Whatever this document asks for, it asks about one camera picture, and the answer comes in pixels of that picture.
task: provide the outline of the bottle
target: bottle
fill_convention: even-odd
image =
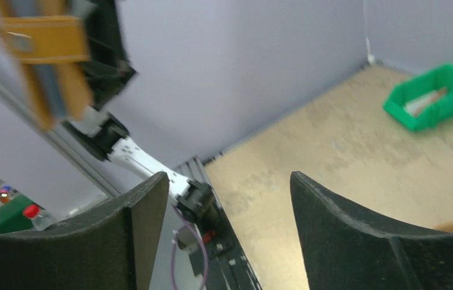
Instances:
[[[44,229],[50,227],[52,224],[56,223],[56,219],[48,211],[41,209],[36,204],[31,204],[26,207],[24,216],[31,220],[33,227],[37,231],[43,231]]]

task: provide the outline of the wooden floor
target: wooden floor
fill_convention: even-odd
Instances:
[[[407,78],[367,68],[207,166],[264,290],[308,289],[292,171],[411,224],[453,220],[453,119],[412,134],[382,109]]]

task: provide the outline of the green object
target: green object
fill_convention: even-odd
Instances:
[[[447,94],[417,117],[405,110],[405,105],[409,101],[442,88],[447,88]],[[383,108],[411,131],[434,127],[439,122],[453,117],[453,65],[442,65],[396,86]]]
[[[22,212],[34,202],[18,194],[10,202],[0,206],[0,234],[29,230],[33,223]]]

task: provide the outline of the orange object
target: orange object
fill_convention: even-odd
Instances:
[[[6,1],[0,0],[0,38],[7,51],[19,61],[30,108],[41,129],[48,131],[57,120],[52,116],[33,64],[54,67],[71,120],[81,119],[93,98],[84,72],[77,64],[90,58],[81,19],[64,15],[64,0],[39,0],[39,3],[44,16],[15,18]]]
[[[202,241],[204,243],[208,243],[212,240],[213,237],[216,236],[216,232],[213,231],[213,230],[210,230],[209,232],[207,232],[207,234],[204,235],[204,237],[202,238]]]
[[[424,105],[424,106],[418,108],[418,110],[416,110],[415,113],[413,113],[413,117],[417,117],[418,115],[422,114],[422,112],[423,112],[427,107],[433,105],[435,102],[437,102],[438,100],[440,100],[440,99],[441,99],[444,95],[446,95],[446,94],[447,94],[447,88],[441,88],[441,89],[439,89],[439,90],[437,91],[436,95],[435,95],[433,98],[431,98],[431,99],[429,100],[429,102],[428,102],[426,105]]]
[[[2,204],[7,204],[8,202],[10,202],[10,196],[9,195],[4,196],[2,193],[0,193],[0,202]]]

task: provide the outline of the cable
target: cable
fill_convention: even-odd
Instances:
[[[202,284],[200,285],[199,290],[203,290],[205,288],[205,284],[207,283],[207,277],[209,275],[209,257],[207,256],[207,250],[205,249],[205,244],[200,235],[194,230],[193,226],[189,224],[184,217],[182,217],[182,214],[180,214],[179,210],[173,205],[173,210],[177,214],[177,216],[180,218],[180,220],[184,223],[184,226],[181,227],[176,233],[175,236],[173,237],[173,249],[172,249],[172,261],[171,261],[171,276],[172,276],[172,284],[173,284],[173,290],[179,290],[177,287],[177,282],[175,280],[175,255],[177,252],[177,237],[178,234],[184,230],[188,229],[191,231],[193,236],[196,238],[198,241],[198,244],[200,245],[200,248],[202,248],[202,253],[204,255],[204,278],[202,280]]]

